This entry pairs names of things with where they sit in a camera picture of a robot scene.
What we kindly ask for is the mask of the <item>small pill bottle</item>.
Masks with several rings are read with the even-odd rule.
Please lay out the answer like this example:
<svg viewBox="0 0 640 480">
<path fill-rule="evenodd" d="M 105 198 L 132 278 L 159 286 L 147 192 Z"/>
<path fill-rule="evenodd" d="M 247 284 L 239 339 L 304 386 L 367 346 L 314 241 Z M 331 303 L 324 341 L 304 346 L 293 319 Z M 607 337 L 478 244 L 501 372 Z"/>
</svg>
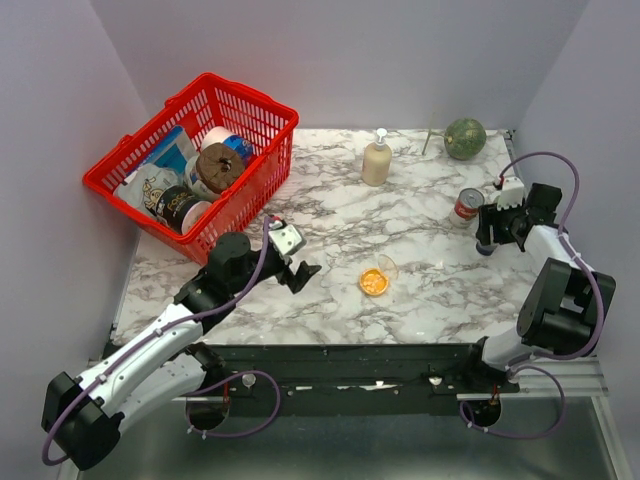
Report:
<svg viewBox="0 0 640 480">
<path fill-rule="evenodd" d="M 475 248 L 480 255 L 489 257 L 496 251 L 498 245 L 493 243 L 482 244 L 480 241 L 477 241 Z"/>
</svg>

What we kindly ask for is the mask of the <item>clear dish lid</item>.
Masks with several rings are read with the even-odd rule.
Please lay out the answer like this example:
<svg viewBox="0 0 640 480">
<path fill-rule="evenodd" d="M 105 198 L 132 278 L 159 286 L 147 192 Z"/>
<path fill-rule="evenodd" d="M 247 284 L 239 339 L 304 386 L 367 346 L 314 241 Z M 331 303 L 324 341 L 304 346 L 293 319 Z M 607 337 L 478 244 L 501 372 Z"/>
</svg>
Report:
<svg viewBox="0 0 640 480">
<path fill-rule="evenodd" d="M 399 270 L 394 260 L 385 254 L 378 256 L 378 267 L 381 273 L 390 280 L 396 280 L 399 275 Z"/>
</svg>

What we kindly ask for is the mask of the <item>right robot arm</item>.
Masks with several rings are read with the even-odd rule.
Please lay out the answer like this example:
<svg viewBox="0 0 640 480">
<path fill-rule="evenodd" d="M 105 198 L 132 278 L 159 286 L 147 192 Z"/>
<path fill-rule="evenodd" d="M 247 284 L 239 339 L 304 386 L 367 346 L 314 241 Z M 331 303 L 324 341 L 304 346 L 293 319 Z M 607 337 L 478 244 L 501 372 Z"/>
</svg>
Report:
<svg viewBox="0 0 640 480">
<path fill-rule="evenodd" d="M 555 223 L 559 188 L 520 179 L 498 181 L 497 196 L 479 208 L 476 250 L 485 256 L 515 244 L 535 261 L 537 278 L 513 329 L 482 339 L 481 356 L 464 362 L 460 379 L 480 392 L 505 371 L 538 357 L 572 360 L 591 354 L 604 327 L 615 280 L 596 272 Z"/>
</svg>

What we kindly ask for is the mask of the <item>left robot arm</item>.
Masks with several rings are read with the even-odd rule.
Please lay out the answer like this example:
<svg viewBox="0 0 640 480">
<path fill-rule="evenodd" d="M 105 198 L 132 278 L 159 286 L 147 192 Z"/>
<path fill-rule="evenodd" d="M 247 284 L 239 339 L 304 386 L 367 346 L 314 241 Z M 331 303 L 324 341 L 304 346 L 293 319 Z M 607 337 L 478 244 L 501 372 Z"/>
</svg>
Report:
<svg viewBox="0 0 640 480">
<path fill-rule="evenodd" d="M 62 372 L 49 382 L 41 422 L 47 434 L 43 463 L 57 465 L 49 455 L 57 444 L 79 470 L 90 469 L 133 423 L 166 401 L 228 392 L 236 379 L 272 382 L 260 370 L 225 375 L 199 340 L 262 280 L 274 277 L 299 292 L 320 269 L 302 262 L 291 270 L 292 256 L 305 243 L 295 226 L 272 218 L 264 222 L 258 251 L 243 233 L 223 234 L 207 264 L 145 330 L 79 376 Z"/>
</svg>

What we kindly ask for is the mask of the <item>orange pill dish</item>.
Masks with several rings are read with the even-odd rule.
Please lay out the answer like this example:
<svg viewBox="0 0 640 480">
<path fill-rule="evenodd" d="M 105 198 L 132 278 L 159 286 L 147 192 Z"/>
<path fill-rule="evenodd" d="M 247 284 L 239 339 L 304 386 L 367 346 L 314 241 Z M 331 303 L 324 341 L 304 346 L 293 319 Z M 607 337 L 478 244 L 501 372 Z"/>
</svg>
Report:
<svg viewBox="0 0 640 480">
<path fill-rule="evenodd" d="M 368 296 L 383 295 L 390 284 L 389 277 L 379 268 L 365 270 L 358 280 L 361 290 Z"/>
</svg>

